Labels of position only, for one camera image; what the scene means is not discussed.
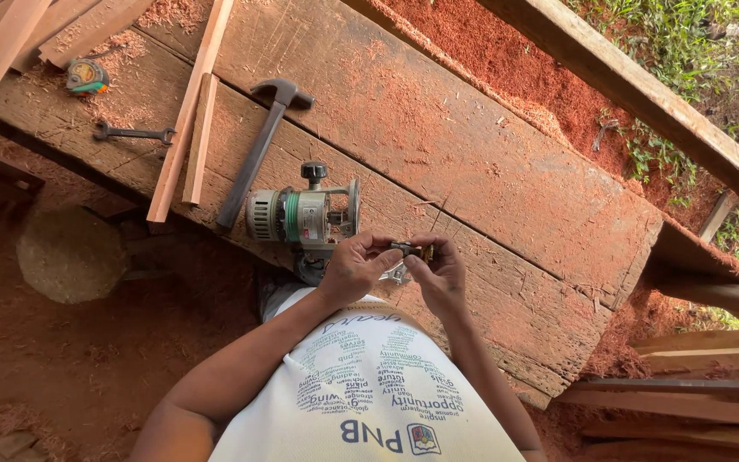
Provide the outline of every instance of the person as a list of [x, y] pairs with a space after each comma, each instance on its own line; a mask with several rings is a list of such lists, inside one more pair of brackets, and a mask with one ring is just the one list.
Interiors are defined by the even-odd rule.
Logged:
[[418, 322], [367, 295], [399, 263], [392, 236], [336, 246], [318, 288], [268, 287], [264, 322], [187, 373], [148, 417], [130, 461], [546, 460], [537, 431], [467, 309], [467, 268], [404, 263], [452, 361]]

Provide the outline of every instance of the white t-shirt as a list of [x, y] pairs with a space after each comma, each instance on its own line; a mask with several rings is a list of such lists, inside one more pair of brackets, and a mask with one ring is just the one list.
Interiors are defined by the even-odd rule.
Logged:
[[[311, 289], [293, 294], [279, 313]], [[523, 461], [458, 368], [411, 317], [367, 296], [284, 356], [210, 462]]]

